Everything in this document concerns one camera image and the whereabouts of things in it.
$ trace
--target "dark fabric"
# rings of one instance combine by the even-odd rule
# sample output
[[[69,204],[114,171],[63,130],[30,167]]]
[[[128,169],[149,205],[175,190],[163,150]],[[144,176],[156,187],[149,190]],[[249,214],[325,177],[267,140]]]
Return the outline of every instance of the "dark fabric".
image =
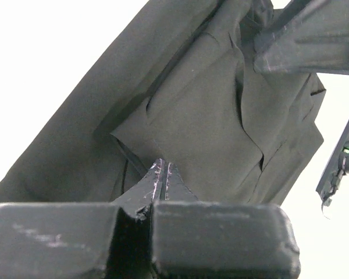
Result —
[[[248,9],[226,1],[155,95],[112,134],[147,167],[157,157],[175,162],[202,200],[281,204],[322,143],[311,93],[324,88],[316,74],[253,71],[252,40],[241,36],[263,26],[244,18]]]
[[[146,168],[177,164],[201,200],[281,204],[323,141],[325,90],[316,74],[253,71],[253,37],[276,18],[263,2],[150,0],[10,169],[0,202],[113,200],[141,178],[114,136]]]
[[[106,137],[111,127],[152,91],[221,2],[150,0],[0,182],[0,202],[108,201],[125,163]]]

